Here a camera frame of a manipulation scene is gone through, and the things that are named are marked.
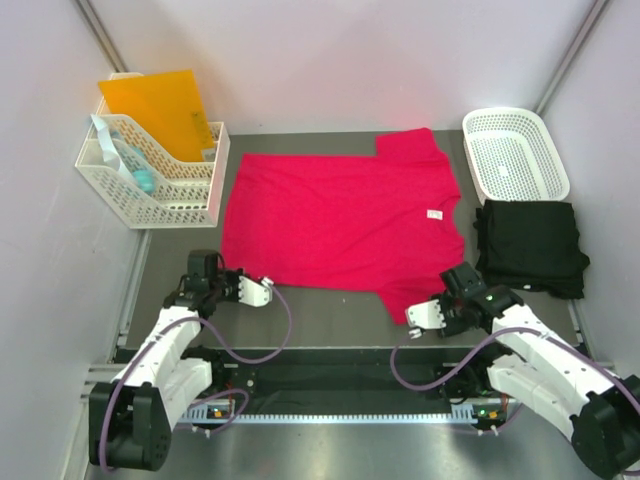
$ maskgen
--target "red cloth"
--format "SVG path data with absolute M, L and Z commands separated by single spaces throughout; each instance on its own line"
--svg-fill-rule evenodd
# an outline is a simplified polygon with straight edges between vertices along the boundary
M 376 146 L 375 157 L 245 155 L 224 223 L 227 265 L 276 284 L 376 292 L 405 323 L 462 262 L 460 192 L 430 130 Z

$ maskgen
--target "white backdrop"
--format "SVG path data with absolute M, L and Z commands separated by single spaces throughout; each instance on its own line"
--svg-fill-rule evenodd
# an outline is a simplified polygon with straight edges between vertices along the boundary
M 73 167 L 110 68 L 72 2 L 11 2 L 0 44 L 1 476 L 54 479 L 138 237 Z
M 613 2 L 545 120 L 571 181 L 598 358 L 640 371 L 640 2 Z
M 231 133 L 460 128 L 533 107 L 591 0 L 94 0 L 128 68 L 193 68 Z

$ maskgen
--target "basket label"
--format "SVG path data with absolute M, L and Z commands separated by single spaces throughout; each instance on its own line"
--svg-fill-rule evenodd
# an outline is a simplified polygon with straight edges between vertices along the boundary
M 433 218 L 434 220 L 442 220 L 443 215 L 441 210 L 427 210 L 427 218 Z

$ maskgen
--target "black folded cloth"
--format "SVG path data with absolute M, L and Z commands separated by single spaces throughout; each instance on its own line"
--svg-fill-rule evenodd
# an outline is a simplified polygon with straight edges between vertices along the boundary
M 476 269 L 488 285 L 584 297 L 582 274 L 590 262 L 578 247 L 570 203 L 487 200 L 476 218 Z

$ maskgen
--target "laundry basket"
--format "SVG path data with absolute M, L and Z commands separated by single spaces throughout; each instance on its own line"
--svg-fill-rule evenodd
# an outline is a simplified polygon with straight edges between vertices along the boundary
M 563 200 L 569 179 L 547 127 L 522 108 L 483 108 L 462 121 L 464 147 L 480 203 Z
M 76 168 L 130 228 L 215 227 L 229 155 L 229 136 L 223 123 L 210 123 L 216 142 L 215 158 L 207 162 L 184 163 L 169 153 L 127 115 L 103 115 L 110 128 L 117 129 L 126 143 L 113 143 L 130 172 L 151 172 L 155 191 L 148 195 L 106 166 L 102 149 L 89 132 Z M 139 148 L 146 158 L 131 147 Z

